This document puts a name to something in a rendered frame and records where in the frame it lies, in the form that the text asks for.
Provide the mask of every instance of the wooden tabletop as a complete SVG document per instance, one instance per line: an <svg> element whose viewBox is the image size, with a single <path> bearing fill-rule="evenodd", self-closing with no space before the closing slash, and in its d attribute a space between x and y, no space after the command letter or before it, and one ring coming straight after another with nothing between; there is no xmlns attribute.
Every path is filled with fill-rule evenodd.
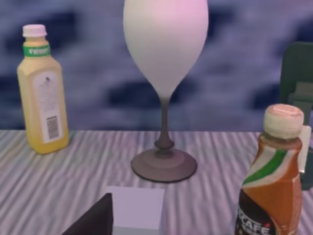
<svg viewBox="0 0 313 235"><path fill-rule="evenodd" d="M141 180L130 162L158 132L77 131L67 148L38 155L25 131L0 131L0 234L60 235L106 186L164 188L165 235L233 235L240 185L258 133L171 132L198 170L189 180ZM303 192L299 235L313 231L313 189Z"/></svg>

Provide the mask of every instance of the black pointed object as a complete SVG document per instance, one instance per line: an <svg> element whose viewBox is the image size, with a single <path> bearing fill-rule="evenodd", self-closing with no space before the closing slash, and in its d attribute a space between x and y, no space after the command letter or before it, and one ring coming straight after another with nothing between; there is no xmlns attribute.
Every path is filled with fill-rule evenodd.
<svg viewBox="0 0 313 235"><path fill-rule="evenodd" d="M112 194L105 194L62 235L112 235Z"/></svg>

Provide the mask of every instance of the bottle cap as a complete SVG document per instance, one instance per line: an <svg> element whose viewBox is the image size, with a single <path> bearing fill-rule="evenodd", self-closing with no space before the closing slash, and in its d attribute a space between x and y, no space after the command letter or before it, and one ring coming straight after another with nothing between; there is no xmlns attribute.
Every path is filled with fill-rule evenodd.
<svg viewBox="0 0 313 235"><path fill-rule="evenodd" d="M303 121L303 112L295 106L270 105L265 110L264 131L279 139L293 139L300 135Z"/></svg>
<svg viewBox="0 0 313 235"><path fill-rule="evenodd" d="M47 35L45 26L42 24L28 24L23 26L23 37L40 38Z"/></svg>

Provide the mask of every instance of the blue background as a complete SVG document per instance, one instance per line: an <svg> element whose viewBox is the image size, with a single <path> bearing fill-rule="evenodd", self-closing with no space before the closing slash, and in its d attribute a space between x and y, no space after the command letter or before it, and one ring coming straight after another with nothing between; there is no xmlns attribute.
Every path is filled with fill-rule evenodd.
<svg viewBox="0 0 313 235"><path fill-rule="evenodd" d="M281 61L313 40L311 0L210 0L205 48L175 91L171 130L259 131L279 102ZM23 129L16 68L22 26L45 24L64 70L70 129L158 130L160 104L126 48L123 0L4 0L0 7L0 129Z"/></svg>

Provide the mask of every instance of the black label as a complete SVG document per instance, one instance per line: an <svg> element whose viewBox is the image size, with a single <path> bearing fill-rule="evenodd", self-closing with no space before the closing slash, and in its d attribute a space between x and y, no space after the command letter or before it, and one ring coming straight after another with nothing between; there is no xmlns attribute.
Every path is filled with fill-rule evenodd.
<svg viewBox="0 0 313 235"><path fill-rule="evenodd" d="M240 190L235 235L276 235L269 215Z"/></svg>

